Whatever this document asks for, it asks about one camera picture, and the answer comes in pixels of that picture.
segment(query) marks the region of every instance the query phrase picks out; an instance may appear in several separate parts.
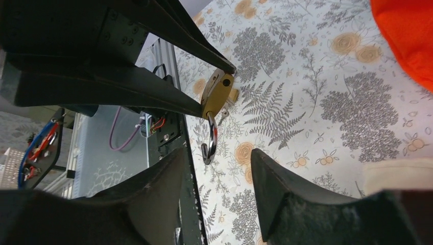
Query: orange fabric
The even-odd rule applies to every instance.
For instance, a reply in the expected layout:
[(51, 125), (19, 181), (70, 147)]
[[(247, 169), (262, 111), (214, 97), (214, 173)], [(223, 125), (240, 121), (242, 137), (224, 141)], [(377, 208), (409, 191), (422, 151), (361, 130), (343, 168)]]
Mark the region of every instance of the orange fabric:
[(371, 0), (371, 9), (398, 63), (433, 92), (433, 0)]

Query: blue wire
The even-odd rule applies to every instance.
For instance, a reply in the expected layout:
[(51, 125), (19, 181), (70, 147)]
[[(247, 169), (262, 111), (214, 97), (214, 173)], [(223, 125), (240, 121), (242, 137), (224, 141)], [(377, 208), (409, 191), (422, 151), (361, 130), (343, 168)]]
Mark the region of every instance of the blue wire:
[(24, 157), (21, 160), (21, 164), (19, 165), (19, 171), (18, 171), (18, 189), (20, 189), (22, 186), (22, 181), (21, 181), (21, 175), (23, 172), (23, 168), (24, 168), (24, 163), (26, 162), (27, 156), (29, 155), (30, 151), (33, 150), (33, 148), (35, 147), (36, 142), (38, 141), (38, 139), (42, 136), (47, 134), (51, 128), (53, 127), (53, 125), (55, 124), (55, 122), (50, 121), (49, 123), (47, 123), (43, 129), (41, 130), (41, 132), (39, 132), (38, 135), (36, 135), (33, 138), (32, 143), (30, 143), (29, 147), (27, 148), (26, 152), (24, 153)]

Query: tablecloth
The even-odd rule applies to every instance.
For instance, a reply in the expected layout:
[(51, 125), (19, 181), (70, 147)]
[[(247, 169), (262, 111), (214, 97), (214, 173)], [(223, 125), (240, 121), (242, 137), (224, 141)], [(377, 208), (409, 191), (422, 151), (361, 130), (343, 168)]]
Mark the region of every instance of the tablecloth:
[[(362, 164), (433, 156), (433, 94), (400, 68), (368, 0), (214, 0), (194, 17), (237, 67), (239, 100), (219, 127), (188, 116), (208, 241), (263, 244), (250, 155), (360, 198)], [(199, 101), (214, 67), (176, 49), (182, 90)]]

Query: beige cloth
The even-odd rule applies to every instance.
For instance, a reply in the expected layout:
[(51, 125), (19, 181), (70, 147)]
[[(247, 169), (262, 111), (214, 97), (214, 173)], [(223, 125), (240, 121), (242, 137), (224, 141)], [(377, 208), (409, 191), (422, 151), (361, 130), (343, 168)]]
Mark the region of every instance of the beige cloth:
[(433, 158), (366, 163), (363, 174), (366, 195), (383, 189), (433, 189)]

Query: white basket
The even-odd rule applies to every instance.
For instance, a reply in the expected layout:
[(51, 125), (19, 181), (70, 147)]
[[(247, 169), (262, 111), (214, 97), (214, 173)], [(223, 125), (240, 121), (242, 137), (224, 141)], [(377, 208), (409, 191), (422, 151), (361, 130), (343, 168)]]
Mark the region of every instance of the white basket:
[(18, 189), (18, 170), (24, 152), (9, 148), (6, 152), (3, 174), (0, 176), (0, 189)]

